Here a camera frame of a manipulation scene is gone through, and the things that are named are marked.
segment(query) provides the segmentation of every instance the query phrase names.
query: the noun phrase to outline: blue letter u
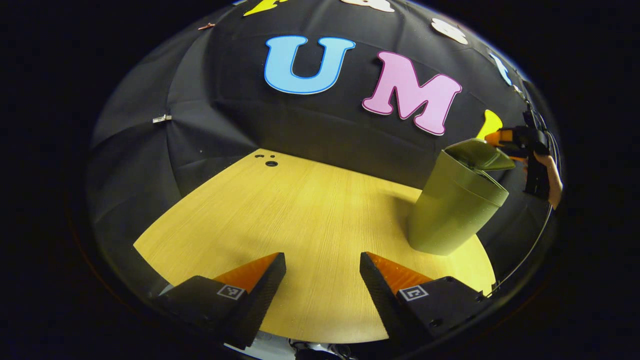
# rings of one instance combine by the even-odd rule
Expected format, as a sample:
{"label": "blue letter u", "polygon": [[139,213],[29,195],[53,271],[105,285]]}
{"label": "blue letter u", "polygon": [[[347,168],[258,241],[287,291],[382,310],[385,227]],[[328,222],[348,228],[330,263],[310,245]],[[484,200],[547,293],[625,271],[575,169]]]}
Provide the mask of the blue letter u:
{"label": "blue letter u", "polygon": [[267,40],[269,54],[264,65],[264,79],[271,87],[290,94],[316,94],[330,88],[338,80],[344,53],[356,46],[351,40],[343,38],[321,38],[318,44],[324,46],[324,55],[320,70],[311,78],[301,78],[293,71],[293,60],[298,47],[307,42],[307,38],[287,35]]}

